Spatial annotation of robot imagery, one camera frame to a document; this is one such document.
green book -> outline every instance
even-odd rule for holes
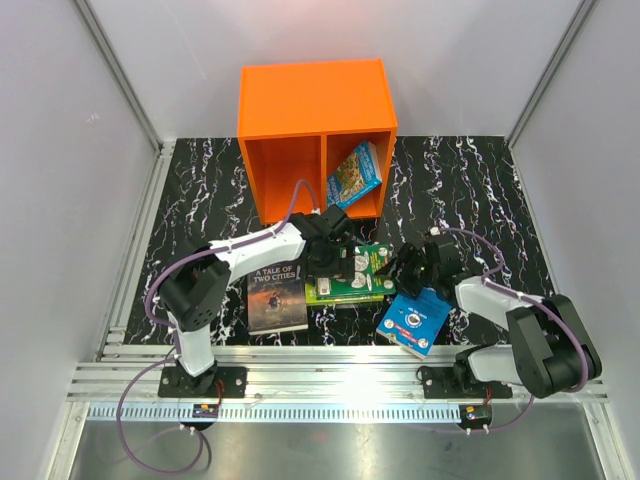
[[[374,277],[374,273],[391,260],[389,245],[364,245],[355,247],[355,279],[317,278],[316,296],[318,299],[354,297],[361,295],[390,295],[396,287],[388,277]]]

metal floor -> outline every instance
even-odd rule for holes
[[[497,423],[517,414],[497,405]],[[125,424],[132,447],[167,423]],[[552,480],[606,478],[579,404],[537,404],[517,428],[488,436],[432,434],[429,425],[219,423],[206,431],[213,460],[185,479],[429,479]],[[197,441],[182,432],[140,452],[158,468],[177,469],[195,454]],[[88,421],[70,478],[157,478],[124,456],[115,423]]]

cable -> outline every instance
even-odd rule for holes
[[[137,446],[136,448],[132,449],[131,451],[135,454],[141,452],[142,450],[144,450],[145,448],[147,448],[148,446],[152,445],[153,443],[155,443],[156,441],[160,440],[162,437],[168,435],[169,433],[173,433],[176,431],[181,430],[181,428],[179,426],[173,426],[173,427],[169,427],[166,428],[164,430],[162,430],[161,432],[156,433],[153,437],[149,438],[146,442],[144,442],[142,445]],[[98,435],[96,437],[96,442],[100,441],[100,438],[102,438],[100,435]],[[209,444],[209,440],[207,439],[207,437],[204,437],[204,442],[205,442],[205,447],[207,447],[207,463],[211,463],[211,445]],[[115,466],[115,465],[120,465],[121,463],[127,461],[127,460],[131,460],[131,458],[129,457],[129,455],[125,455],[123,457],[120,457],[116,460],[107,460],[105,458],[102,457],[101,452],[103,450],[102,446],[100,446],[99,444],[96,445],[97,447],[97,452],[98,452],[98,458],[100,459],[100,461],[102,461],[103,463],[106,463],[107,465],[111,465],[111,466]]]
[[[493,392],[491,391],[491,385],[489,385],[487,387],[487,398],[484,399],[484,402],[482,402],[482,405],[489,405],[489,402],[491,401],[492,398],[493,398]]]
[[[515,290],[509,287],[499,285],[488,278],[489,275],[493,275],[494,273],[499,272],[505,266],[504,255],[502,255],[502,252],[497,246],[489,242],[489,240],[487,240],[483,236],[478,235],[477,233],[474,233],[470,230],[465,230],[463,228],[447,227],[447,228],[441,228],[440,230],[469,235],[475,238],[476,240],[478,240],[479,242],[484,243],[498,257],[498,265],[492,269],[487,270],[482,274],[482,277],[481,277],[482,283],[496,292],[502,293],[503,295],[506,295],[511,298],[522,300],[530,305],[533,305],[534,307],[542,310],[542,312],[544,312],[549,318],[551,318],[551,320],[567,336],[567,338],[571,342],[571,345],[573,345],[573,348],[575,348],[576,353],[578,354],[578,358],[580,359],[580,381],[576,386],[568,389],[567,391],[577,392],[579,390],[582,390],[584,386],[587,384],[587,381],[589,380],[589,364],[587,362],[587,356],[585,355],[584,350],[580,345],[580,341],[575,336],[575,334],[571,331],[571,329],[562,321],[562,319],[554,311],[552,311],[550,308],[546,307],[536,299],[531,298],[527,295],[524,295],[520,292],[516,292]]]
[[[118,435],[120,437],[120,443],[122,444],[122,448],[124,449],[125,453],[127,454],[127,457],[129,457],[131,459],[131,461],[133,463],[135,463],[136,465],[138,465],[140,468],[143,468],[144,470],[151,472],[151,473],[155,473],[157,475],[164,475],[164,476],[177,476],[177,475],[182,475],[183,473],[187,473],[190,470],[193,469],[193,467],[196,466],[196,464],[198,463],[198,461],[200,460],[200,457],[202,457],[202,451],[203,448],[205,446],[205,444],[207,443],[207,440],[205,438],[205,436],[199,432],[198,430],[196,430],[195,428],[191,428],[190,429],[190,433],[191,434],[196,434],[196,436],[198,437],[198,440],[200,441],[200,445],[198,448],[198,453],[196,454],[195,458],[193,459],[193,461],[187,465],[186,467],[183,467],[179,470],[162,470],[159,468],[154,468],[150,465],[147,465],[146,463],[144,463],[142,460],[140,460],[138,457],[136,457],[136,454],[133,450],[131,450],[131,448],[129,447],[129,445],[127,444],[126,439],[124,438],[124,430],[123,430],[123,426],[122,426],[122,406],[124,405],[124,400],[127,397],[127,394],[129,393],[129,391],[131,390],[131,388],[133,387],[133,385],[135,385],[135,383],[140,380],[144,375],[146,375],[148,372],[150,372],[151,370],[154,370],[158,367],[161,367],[167,363],[173,363],[173,360],[160,360],[159,362],[156,362],[146,368],[144,368],[140,373],[138,373],[135,377],[133,377],[133,380],[131,380],[131,382],[129,382],[129,385],[127,385],[127,387],[124,389],[124,392],[122,392],[122,396],[120,397],[120,401],[118,402],[118,408],[116,410],[116,428],[118,429]],[[184,428],[183,425],[180,425],[179,427],[175,427],[174,430],[182,430]]]
[[[313,189],[311,188],[311,185],[309,184],[309,182],[307,180],[301,179],[298,180],[298,182],[296,183],[296,186],[294,188],[293,191],[293,196],[291,198],[291,203],[289,204],[289,209],[287,210],[287,214],[285,215],[284,219],[274,228],[274,229],[269,229],[267,232],[265,232],[263,235],[259,235],[258,237],[254,237],[251,238],[249,240],[244,240],[244,241],[239,241],[239,242],[235,242],[231,244],[231,248],[241,248],[241,247],[246,247],[247,245],[251,245],[254,244],[256,242],[259,242],[261,240],[265,240],[267,238],[272,237],[275,234],[278,234],[280,231],[282,231],[282,229],[285,227],[285,225],[287,224],[287,222],[289,221],[289,218],[291,217],[292,213],[293,213],[293,209],[295,208],[295,204],[296,201],[298,199],[298,194],[300,191],[300,187],[304,185],[305,187],[307,187],[307,189],[309,190],[309,194],[311,195],[311,201],[313,203],[313,209],[317,210],[318,207],[318,200],[316,199],[315,193],[313,192]],[[209,250],[205,250],[202,252],[198,252],[196,254],[193,255],[189,255],[179,261],[177,261],[176,263],[170,265],[169,267],[167,267],[159,276],[158,278],[156,278],[156,280],[153,282],[153,284],[151,285],[151,287],[149,288],[149,291],[147,292],[147,295],[145,297],[145,301],[144,301],[144,310],[145,313],[147,315],[147,317],[154,323],[159,324],[159,325],[164,325],[168,328],[174,328],[174,326],[171,324],[171,322],[169,322],[168,320],[164,320],[156,315],[154,315],[153,313],[153,299],[155,298],[158,289],[160,288],[160,285],[162,285],[162,282],[164,282],[174,271],[176,271],[177,269],[183,267],[184,265],[191,263],[195,260],[199,260],[201,258],[205,258],[209,255],[214,255],[216,253],[221,253],[221,252],[226,252],[228,251],[229,248],[228,247],[221,247],[221,248],[215,248],[215,249],[209,249]],[[147,445],[149,445],[150,443],[153,443],[155,440],[157,440],[160,437],[163,437],[164,435],[168,434],[169,432],[172,432],[174,430],[182,430],[184,427],[182,425],[180,425],[179,427],[175,427],[175,428],[171,428],[171,429],[167,429],[164,430],[163,432],[160,432],[159,434],[155,435],[154,437],[152,437],[149,441],[147,441],[145,444],[143,444],[143,446],[138,447],[135,451],[131,450],[131,448],[129,447],[129,445],[127,444],[126,439],[124,438],[124,430],[123,430],[123,426],[122,426],[122,406],[124,404],[124,400],[127,396],[127,394],[129,393],[129,391],[131,390],[131,388],[133,388],[133,386],[135,385],[135,383],[140,380],[140,378],[142,378],[147,372],[150,372],[151,370],[160,367],[162,365],[165,365],[167,363],[173,363],[173,359],[169,360],[169,356],[171,355],[171,353],[175,350],[177,355],[180,355],[181,353],[181,349],[180,349],[180,342],[178,340],[178,335],[177,332],[174,330],[172,332],[172,340],[174,343],[174,347],[169,350],[169,352],[167,353],[167,355],[165,356],[165,358],[157,363],[154,363],[153,365],[143,369],[140,373],[138,373],[133,380],[131,380],[131,382],[127,385],[127,387],[124,389],[124,392],[122,393],[122,396],[120,397],[120,401],[118,402],[118,408],[116,410],[116,426],[118,429],[118,435],[120,437],[120,443],[122,443],[122,447],[125,451],[125,453],[127,454],[126,458],[131,459],[131,461],[133,461],[133,463],[135,463],[136,465],[138,465],[139,467],[143,468],[144,470],[151,472],[151,473],[155,473],[158,475],[165,475],[165,476],[177,476],[177,475],[182,475],[183,473],[187,473],[190,470],[192,470],[195,465],[198,463],[198,461],[200,460],[200,457],[202,456],[202,451],[203,451],[203,447],[206,446],[207,451],[209,452],[209,464],[211,463],[211,446],[209,445],[208,440],[206,439],[206,437],[199,431],[195,430],[195,429],[191,429],[191,433],[192,434],[196,434],[199,441],[200,441],[200,445],[199,445],[199,449],[198,449],[198,453],[196,454],[195,458],[193,459],[193,461],[187,465],[184,468],[181,468],[179,470],[161,470],[161,469],[157,469],[154,468],[150,465],[147,465],[146,463],[142,462],[138,457],[136,457],[135,453],[136,451],[140,451],[142,448],[145,448]],[[224,383],[220,382],[221,386],[219,387],[218,384],[215,384],[216,388],[218,389],[218,409],[220,408],[220,405],[222,404],[222,395],[224,394]]]

black marble surface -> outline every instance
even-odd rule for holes
[[[551,293],[540,244],[502,137],[398,137],[383,215],[357,222],[358,235],[397,249],[407,240],[420,241],[422,233],[434,225],[467,228],[497,244],[507,268],[496,281],[533,294]],[[261,228],[237,141],[178,140],[125,343],[170,344],[166,328],[145,318],[143,297],[183,239],[226,239]],[[484,247],[468,238],[458,239],[467,262],[494,265]],[[217,345],[386,345],[375,329],[390,302],[360,308],[308,308],[308,331],[250,337],[246,282],[240,280],[229,288],[221,316],[211,325],[211,341]],[[506,332],[493,323],[454,310],[436,344],[506,341]]]

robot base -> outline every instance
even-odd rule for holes
[[[180,367],[162,369],[158,396],[160,398],[218,398],[215,383],[224,384],[223,398],[244,398],[247,387],[247,368],[215,366],[198,378],[191,377]]]
[[[424,390],[426,399],[487,398],[487,387],[491,387],[492,398],[513,398],[513,391],[501,382],[483,382],[463,385],[452,367],[422,366],[416,376]]]

